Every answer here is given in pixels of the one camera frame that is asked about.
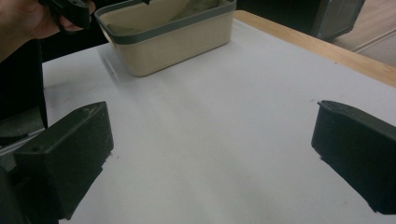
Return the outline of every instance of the hand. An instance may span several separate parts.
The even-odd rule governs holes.
[[[93,1],[87,0],[85,3],[93,13]],[[27,41],[58,33],[55,20],[50,8],[41,6],[38,0],[0,0],[0,62]],[[59,22],[66,31],[81,30],[63,16]]]

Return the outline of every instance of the wooden floor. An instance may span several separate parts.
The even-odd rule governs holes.
[[[353,30],[332,44],[359,51],[396,33],[396,0],[366,0]]]

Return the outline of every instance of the plastic bin rim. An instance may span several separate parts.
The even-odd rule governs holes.
[[[114,43],[119,44],[119,45],[130,45],[130,44],[142,42],[147,39],[151,39],[152,37],[155,37],[158,35],[163,35],[163,34],[175,31],[177,29],[192,25],[199,21],[205,21],[205,20],[217,17],[219,15],[234,11],[236,9],[236,0],[226,0],[226,1],[230,2],[230,4],[226,4],[221,7],[215,7],[215,8],[209,9],[205,12],[201,12],[196,15],[192,15],[192,16],[183,18],[181,20],[171,21],[169,23],[166,23],[165,25],[153,27],[151,29],[148,29],[147,31],[143,31],[142,33],[138,33],[135,35],[117,35],[117,34],[115,34],[110,29],[108,29],[108,27],[103,23],[103,21],[100,19],[100,17],[110,11],[118,10],[118,9],[121,9],[124,7],[131,7],[131,6],[134,6],[137,4],[142,4],[142,2],[140,0],[131,0],[131,1],[122,2],[122,3],[115,4],[115,5],[99,8],[98,10],[95,11],[94,16],[95,16],[96,20],[98,21],[99,25],[106,31],[106,33],[110,36],[110,38],[112,39],[112,41]]]

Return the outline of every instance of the white table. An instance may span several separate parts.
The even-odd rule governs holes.
[[[43,65],[49,124],[106,101],[115,147],[68,224],[394,224],[311,147],[333,100],[396,125],[396,89],[233,24],[226,46],[131,77],[109,45]]]

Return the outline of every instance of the wooden table edge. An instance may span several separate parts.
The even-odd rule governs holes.
[[[233,16],[237,20],[269,35],[273,35],[293,45],[307,49],[335,63],[340,63],[359,73],[396,88],[396,67],[367,58],[347,49],[342,49],[328,42],[314,38],[313,36],[303,34],[243,10],[236,10]]]

